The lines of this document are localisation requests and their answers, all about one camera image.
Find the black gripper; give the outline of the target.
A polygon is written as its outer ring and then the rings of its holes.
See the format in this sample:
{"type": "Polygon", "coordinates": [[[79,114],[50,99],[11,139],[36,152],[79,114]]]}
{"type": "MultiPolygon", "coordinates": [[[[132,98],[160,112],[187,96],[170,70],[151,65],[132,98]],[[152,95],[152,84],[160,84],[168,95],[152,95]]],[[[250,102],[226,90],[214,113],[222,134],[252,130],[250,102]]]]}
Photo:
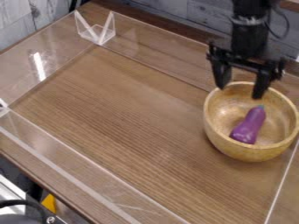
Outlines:
{"type": "Polygon", "coordinates": [[[232,68],[256,74],[252,98],[260,99],[271,81],[280,80],[286,60],[268,46],[270,16],[234,16],[231,38],[210,42],[207,60],[211,64],[215,84],[223,89],[231,81],[232,68]]]}

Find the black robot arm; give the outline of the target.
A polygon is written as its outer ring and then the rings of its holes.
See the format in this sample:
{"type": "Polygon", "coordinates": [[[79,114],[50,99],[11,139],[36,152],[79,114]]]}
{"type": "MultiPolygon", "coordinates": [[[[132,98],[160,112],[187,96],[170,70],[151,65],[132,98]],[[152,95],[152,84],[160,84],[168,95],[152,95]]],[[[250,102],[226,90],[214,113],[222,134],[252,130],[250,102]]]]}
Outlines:
{"type": "Polygon", "coordinates": [[[280,49],[275,49],[272,34],[284,39],[290,31],[290,22],[280,11],[282,0],[231,0],[232,15],[231,37],[220,44],[212,40],[207,52],[215,85],[223,89],[231,82],[232,68],[236,67],[256,75],[251,97],[262,99],[271,82],[280,80],[286,71],[287,57],[280,49]],[[270,28],[271,12],[284,18],[286,29],[276,34],[270,28]]]}

